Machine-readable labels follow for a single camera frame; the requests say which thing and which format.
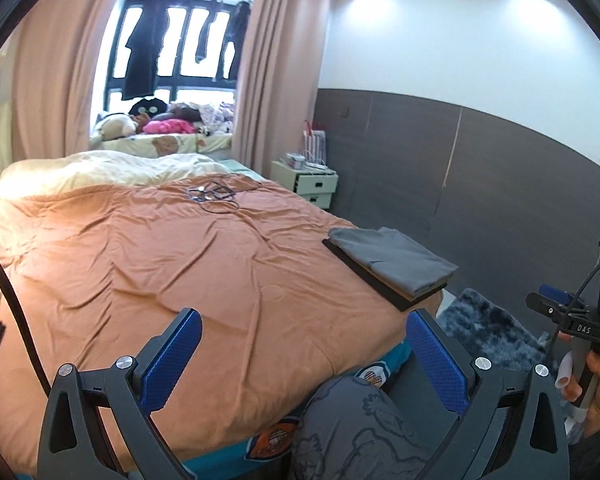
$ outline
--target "blue gripper pad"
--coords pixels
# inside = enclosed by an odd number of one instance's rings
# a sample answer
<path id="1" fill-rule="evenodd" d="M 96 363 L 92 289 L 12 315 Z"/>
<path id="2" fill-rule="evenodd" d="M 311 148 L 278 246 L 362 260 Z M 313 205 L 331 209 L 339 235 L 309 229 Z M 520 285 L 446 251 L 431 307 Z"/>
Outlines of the blue gripper pad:
<path id="1" fill-rule="evenodd" d="M 139 404 L 143 413 L 164 408 L 201 339 L 202 318 L 191 310 L 142 376 Z"/>
<path id="2" fill-rule="evenodd" d="M 539 292 L 541 296 L 557 301 L 560 304 L 568 305 L 571 303 L 571 295 L 554 286 L 542 285 Z"/>
<path id="3" fill-rule="evenodd" d="M 406 325 L 407 340 L 440 402 L 462 416 L 469 406 L 466 377 L 417 310 L 408 315 Z"/>

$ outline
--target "person's leg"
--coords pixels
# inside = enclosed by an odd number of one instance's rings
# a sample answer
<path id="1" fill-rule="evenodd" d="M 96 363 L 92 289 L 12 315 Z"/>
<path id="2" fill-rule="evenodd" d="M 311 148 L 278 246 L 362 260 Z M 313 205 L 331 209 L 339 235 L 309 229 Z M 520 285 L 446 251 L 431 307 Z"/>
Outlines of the person's leg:
<path id="1" fill-rule="evenodd" d="M 415 478 L 428 460 L 382 391 L 354 377 L 325 383 L 294 435 L 290 480 Z"/>

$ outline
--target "white nightstand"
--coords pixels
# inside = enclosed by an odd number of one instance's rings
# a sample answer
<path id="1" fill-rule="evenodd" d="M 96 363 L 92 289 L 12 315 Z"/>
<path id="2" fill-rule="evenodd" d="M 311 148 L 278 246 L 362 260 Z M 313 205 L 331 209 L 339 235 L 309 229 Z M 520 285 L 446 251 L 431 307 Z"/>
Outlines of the white nightstand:
<path id="1" fill-rule="evenodd" d="M 271 163 L 271 179 L 280 186 L 297 193 L 302 198 L 317 205 L 320 209 L 328 209 L 331 195 L 336 191 L 338 175 L 331 170 L 292 170 L 282 162 Z"/>

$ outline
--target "window pane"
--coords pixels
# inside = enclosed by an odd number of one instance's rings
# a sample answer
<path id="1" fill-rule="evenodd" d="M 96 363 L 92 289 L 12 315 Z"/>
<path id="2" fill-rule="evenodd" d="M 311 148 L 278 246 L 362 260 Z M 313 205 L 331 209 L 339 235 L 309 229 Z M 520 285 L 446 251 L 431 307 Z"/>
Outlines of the window pane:
<path id="1" fill-rule="evenodd" d="M 197 105 L 212 104 L 218 106 L 220 103 L 234 102 L 233 92 L 221 90 L 178 90 L 176 101 L 179 103 L 195 103 Z"/>
<path id="2" fill-rule="evenodd" d="M 170 76 L 173 75 L 173 65 L 176 61 L 176 53 L 180 44 L 184 19 L 187 17 L 187 9 L 170 7 L 167 12 L 169 13 L 169 28 L 164 35 L 162 51 L 158 58 L 158 75 Z"/>
<path id="3" fill-rule="evenodd" d="M 225 79 L 229 79 L 229 70 L 231 70 L 231 63 L 234 62 L 235 47 L 232 41 L 226 46 L 226 53 L 224 54 L 224 66 L 222 67 L 222 74 Z"/>
<path id="4" fill-rule="evenodd" d="M 125 12 L 125 19 L 122 22 L 122 30 L 120 31 L 120 40 L 118 41 L 118 50 L 116 52 L 116 64 L 113 68 L 113 77 L 124 77 L 126 75 L 126 66 L 129 63 L 131 49 L 125 45 L 129 40 L 129 36 L 131 36 L 131 33 L 136 28 L 141 14 L 141 7 L 131 7 Z"/>
<path id="5" fill-rule="evenodd" d="M 206 59 L 203 59 L 200 63 L 196 63 L 198 38 L 208 14 L 209 11 L 206 9 L 193 9 L 193 12 L 191 13 L 191 23 L 187 32 L 187 39 L 184 42 L 184 51 L 182 53 L 182 75 L 216 77 L 218 62 L 220 61 L 222 38 L 224 38 L 226 24 L 229 22 L 229 13 L 218 12 L 215 22 L 209 27 L 209 41 L 206 44 Z"/>
<path id="6" fill-rule="evenodd" d="M 159 88 L 155 91 L 154 97 L 162 99 L 165 103 L 169 103 L 170 91 L 167 88 Z M 141 97 L 135 99 L 129 99 L 128 101 L 122 100 L 122 92 L 111 92 L 109 94 L 109 113 L 117 114 L 123 113 L 128 114 L 131 107 L 136 104 Z"/>

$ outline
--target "pink plush toy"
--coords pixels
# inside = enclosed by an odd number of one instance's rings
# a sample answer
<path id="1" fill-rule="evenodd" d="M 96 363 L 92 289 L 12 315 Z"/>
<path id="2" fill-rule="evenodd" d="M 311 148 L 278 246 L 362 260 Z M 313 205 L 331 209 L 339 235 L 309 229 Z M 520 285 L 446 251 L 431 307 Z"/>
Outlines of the pink plush toy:
<path id="1" fill-rule="evenodd" d="M 182 119 L 167 119 L 166 121 L 151 121 L 144 127 L 146 134 L 193 134 L 191 124 Z"/>

